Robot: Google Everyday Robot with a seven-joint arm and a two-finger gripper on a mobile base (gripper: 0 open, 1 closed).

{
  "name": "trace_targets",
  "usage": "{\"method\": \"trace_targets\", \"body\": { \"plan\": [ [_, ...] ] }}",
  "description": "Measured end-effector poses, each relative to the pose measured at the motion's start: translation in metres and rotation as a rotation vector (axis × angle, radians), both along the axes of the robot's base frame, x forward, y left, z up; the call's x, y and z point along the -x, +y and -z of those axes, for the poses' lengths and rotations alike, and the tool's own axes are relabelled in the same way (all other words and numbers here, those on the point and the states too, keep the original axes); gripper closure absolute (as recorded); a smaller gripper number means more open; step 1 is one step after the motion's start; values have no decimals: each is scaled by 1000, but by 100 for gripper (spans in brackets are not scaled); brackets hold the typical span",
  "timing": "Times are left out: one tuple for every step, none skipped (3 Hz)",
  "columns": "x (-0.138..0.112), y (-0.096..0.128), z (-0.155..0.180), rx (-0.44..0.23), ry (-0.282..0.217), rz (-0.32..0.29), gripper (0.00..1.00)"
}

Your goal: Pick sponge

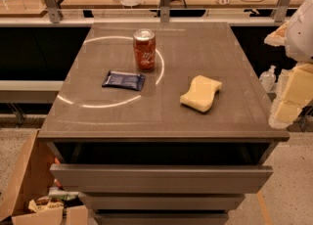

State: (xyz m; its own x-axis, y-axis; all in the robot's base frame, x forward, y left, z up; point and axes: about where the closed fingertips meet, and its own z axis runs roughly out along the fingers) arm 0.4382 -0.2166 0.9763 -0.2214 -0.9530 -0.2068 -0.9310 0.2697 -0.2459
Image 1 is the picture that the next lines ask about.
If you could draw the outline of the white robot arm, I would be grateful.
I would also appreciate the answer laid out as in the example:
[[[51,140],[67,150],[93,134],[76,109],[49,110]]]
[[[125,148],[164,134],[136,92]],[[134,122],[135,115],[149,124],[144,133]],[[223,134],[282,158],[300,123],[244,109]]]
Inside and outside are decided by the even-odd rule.
[[[284,46],[286,56],[296,61],[292,69],[283,69],[278,77],[268,119],[272,128],[285,129],[313,100],[313,0],[305,0],[264,42]]]

